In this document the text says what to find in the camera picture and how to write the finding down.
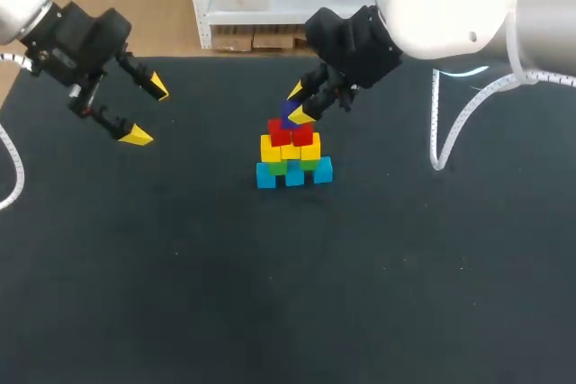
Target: white cable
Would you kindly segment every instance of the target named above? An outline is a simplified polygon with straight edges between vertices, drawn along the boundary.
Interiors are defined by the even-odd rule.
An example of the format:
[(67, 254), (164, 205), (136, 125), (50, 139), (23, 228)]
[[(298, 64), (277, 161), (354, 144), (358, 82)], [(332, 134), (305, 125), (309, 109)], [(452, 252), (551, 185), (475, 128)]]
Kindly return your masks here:
[[(25, 56), (5, 53), (0, 54), (0, 61), (13, 62), (22, 69), (32, 71), (32, 61), (29, 58), (26, 58)], [(12, 193), (10, 193), (10, 195), (8, 195), (7, 198), (0, 201), (0, 210), (3, 210), (6, 209), (8, 206), (10, 206), (12, 203), (14, 203), (24, 189), (24, 165), (20, 158), (20, 155), (18, 154), (18, 150), (16, 150), (14, 143), (12, 142), (10, 137), (8, 137), (8, 134), (6, 133), (5, 129), (2, 127), (1, 124), (0, 124), (0, 140), (2, 140), (2, 142), (6, 146), (8, 154), (12, 158), (14, 169), (16, 170), (16, 185), (14, 186)]]
[[(576, 87), (576, 76), (563, 76), (560, 74), (555, 74), (552, 72), (545, 71), (535, 71), (528, 70), (525, 71), (524, 80), (530, 80), (532, 82), (548, 82), (555, 83), (558, 85), (568, 85), (570, 87)], [(437, 134), (438, 134), (438, 100), (440, 94), (440, 71), (434, 69), (432, 73), (432, 112), (431, 112), (431, 123), (430, 123), (430, 162), (435, 170), (441, 171), (446, 166), (446, 162), (450, 157), (452, 148), (460, 131), (470, 118), (476, 109), (493, 94), (501, 91), (502, 89), (517, 83), (519, 80), (515, 74), (509, 74), (503, 76), (502, 78), (494, 81), (490, 85), (484, 87), (480, 90), (471, 101), (469, 101), (463, 110), (460, 112), (456, 121), (452, 125), (448, 137), (446, 138), (444, 147), (442, 147), (442, 152), (440, 157), (437, 156)]]

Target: cyan block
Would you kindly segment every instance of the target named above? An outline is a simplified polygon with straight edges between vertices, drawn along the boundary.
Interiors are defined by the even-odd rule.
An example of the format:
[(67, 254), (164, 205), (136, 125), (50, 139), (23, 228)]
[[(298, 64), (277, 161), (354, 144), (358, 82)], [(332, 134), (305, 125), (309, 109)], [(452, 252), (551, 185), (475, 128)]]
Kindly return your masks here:
[(304, 172), (300, 169), (300, 161), (288, 161), (288, 173), (285, 179), (286, 186), (304, 185)]
[(267, 163), (259, 162), (256, 164), (256, 184), (258, 189), (274, 189), (276, 187), (276, 177), (270, 175)]
[(314, 171), (314, 183), (331, 183), (334, 180), (334, 169), (332, 168), (332, 160), (329, 156), (324, 156), (320, 159), (318, 168)]

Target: wooden pallet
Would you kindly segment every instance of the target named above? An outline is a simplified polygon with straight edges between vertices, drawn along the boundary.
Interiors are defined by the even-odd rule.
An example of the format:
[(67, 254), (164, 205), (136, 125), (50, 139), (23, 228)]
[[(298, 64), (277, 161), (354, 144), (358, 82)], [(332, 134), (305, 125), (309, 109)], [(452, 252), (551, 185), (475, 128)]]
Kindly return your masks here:
[(213, 26), (212, 48), (218, 51), (247, 52), (306, 49), (302, 26)]

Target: yellow block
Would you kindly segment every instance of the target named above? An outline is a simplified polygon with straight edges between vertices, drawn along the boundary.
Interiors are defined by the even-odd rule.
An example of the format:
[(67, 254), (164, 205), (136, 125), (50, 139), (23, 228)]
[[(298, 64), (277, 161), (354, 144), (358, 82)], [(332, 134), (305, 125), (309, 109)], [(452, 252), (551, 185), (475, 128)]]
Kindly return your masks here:
[(299, 81), (298, 84), (292, 90), (290, 96), (288, 96), (288, 99), (292, 99), (293, 96), (295, 96), (298, 92), (300, 92), (300, 90), (302, 90), (302, 82)]
[(288, 120), (293, 121), (297, 125), (304, 125), (306, 123), (312, 123), (315, 121), (312, 117), (310, 117), (308, 114), (306, 114), (304, 112), (304, 109), (302, 108), (302, 106), (300, 106), (296, 110), (294, 110), (288, 116)]
[(136, 146), (146, 146), (149, 142), (154, 141), (154, 139), (144, 132), (137, 124), (134, 124), (130, 134), (120, 138), (118, 141), (134, 144)]
[(160, 90), (162, 90), (166, 94), (165, 96), (162, 96), (160, 99), (158, 99), (159, 101), (164, 101), (170, 95), (170, 93), (168, 92), (168, 90), (166, 89), (166, 86), (164, 85), (164, 83), (162, 83), (162, 80), (160, 79), (160, 77), (158, 76), (158, 74), (156, 72), (152, 76), (151, 81), (152, 81), (152, 83), (154, 83), (156, 85), (156, 87), (158, 87)]
[(302, 161), (318, 161), (321, 155), (320, 134), (314, 132), (312, 144), (300, 147)]
[(296, 147), (294, 144), (288, 144), (286, 146), (281, 146), (282, 160), (298, 160), (300, 159), (300, 148)]
[(282, 161), (280, 148), (272, 147), (272, 140), (269, 135), (263, 135), (260, 137), (260, 156), (262, 157), (262, 162)]

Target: toy block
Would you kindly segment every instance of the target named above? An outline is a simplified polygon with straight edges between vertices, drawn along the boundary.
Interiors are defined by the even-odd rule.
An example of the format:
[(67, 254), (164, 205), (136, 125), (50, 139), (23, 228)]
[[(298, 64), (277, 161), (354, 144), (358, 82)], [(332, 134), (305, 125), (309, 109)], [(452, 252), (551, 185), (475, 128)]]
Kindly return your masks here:
[(288, 119), (288, 117), (300, 106), (296, 101), (283, 101), (281, 108), (282, 113), (282, 128), (283, 129), (297, 129), (299, 125)]
[(258, 189), (275, 189), (276, 177), (268, 172), (268, 164), (259, 162), (256, 164), (256, 185)]
[(300, 147), (296, 147), (294, 144), (289, 144), (288, 146), (280, 147), (280, 149), (280, 156), (283, 161), (300, 159)]
[(282, 128), (282, 119), (271, 119), (268, 121), (268, 134), (272, 147), (286, 146), (292, 143), (292, 135), (289, 129)]
[(299, 147), (299, 149), (301, 151), (300, 158), (302, 161), (318, 161), (321, 155), (320, 134), (314, 132), (312, 144)]
[(260, 138), (260, 156), (262, 162), (281, 162), (280, 147), (272, 147), (272, 140), (269, 135)]
[(302, 171), (315, 171), (320, 164), (320, 160), (317, 161), (300, 161), (300, 169)]
[(288, 173), (284, 179), (286, 186), (304, 185), (304, 172), (300, 169), (299, 161), (288, 161)]
[(306, 123), (292, 131), (292, 144), (296, 147), (314, 144), (314, 127), (311, 123)]
[(334, 169), (332, 168), (332, 160), (328, 156), (321, 158), (318, 168), (314, 171), (314, 183), (331, 183), (334, 179)]
[(268, 173), (270, 175), (286, 175), (288, 173), (288, 162), (269, 162), (268, 165)]

